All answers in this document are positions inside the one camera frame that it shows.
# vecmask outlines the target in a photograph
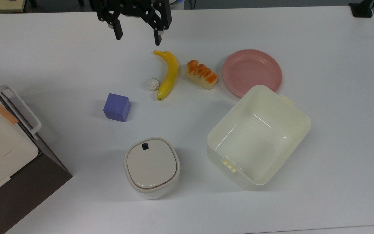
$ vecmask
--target white canister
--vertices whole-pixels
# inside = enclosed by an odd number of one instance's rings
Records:
[[[153,137],[128,149],[125,171],[132,188],[142,197],[153,200],[175,187],[180,175],[180,161],[166,139]]]

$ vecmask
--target purple cube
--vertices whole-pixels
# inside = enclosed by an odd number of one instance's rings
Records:
[[[106,100],[104,113],[108,119],[125,122],[130,108],[131,103],[128,97],[110,93]]]

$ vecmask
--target bread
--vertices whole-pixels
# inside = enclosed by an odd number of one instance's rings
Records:
[[[212,89],[217,82],[217,74],[197,60],[187,63],[186,76],[205,89]]]

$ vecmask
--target black robotic claw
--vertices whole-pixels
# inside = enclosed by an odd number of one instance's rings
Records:
[[[117,40],[123,33],[118,17],[120,14],[126,16],[141,17],[154,30],[156,45],[161,43],[161,35],[171,24],[171,11],[169,0],[94,0],[96,13],[100,21],[106,21],[113,31]]]

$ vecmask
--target container handle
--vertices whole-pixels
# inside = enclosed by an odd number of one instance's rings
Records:
[[[225,166],[227,166],[228,169],[230,169],[233,173],[237,172],[238,169],[233,166],[232,163],[230,163],[229,161],[227,161],[226,159],[222,159],[221,161]]]
[[[38,130],[40,130],[40,128],[41,128],[41,122],[40,122],[40,120],[30,110],[30,108],[27,106],[27,104],[25,104],[25,102],[19,97],[19,95],[17,94],[17,92],[15,92],[10,86],[7,86],[7,85],[0,86],[0,93],[4,92],[6,90],[9,90],[9,91],[12,92],[12,94],[18,99],[18,101],[21,103],[21,105],[24,106],[24,108],[28,111],[28,113],[30,113],[31,117],[36,121],[36,126],[33,127],[32,129],[28,129],[28,126],[25,124],[25,127],[29,130],[29,132],[32,135],[36,134],[38,132]]]
[[[284,95],[281,95],[280,96],[284,101],[288,102],[289,104],[291,104],[291,106],[295,105],[295,103],[293,101],[291,101],[290,99],[288,99],[287,97],[285,97]]]

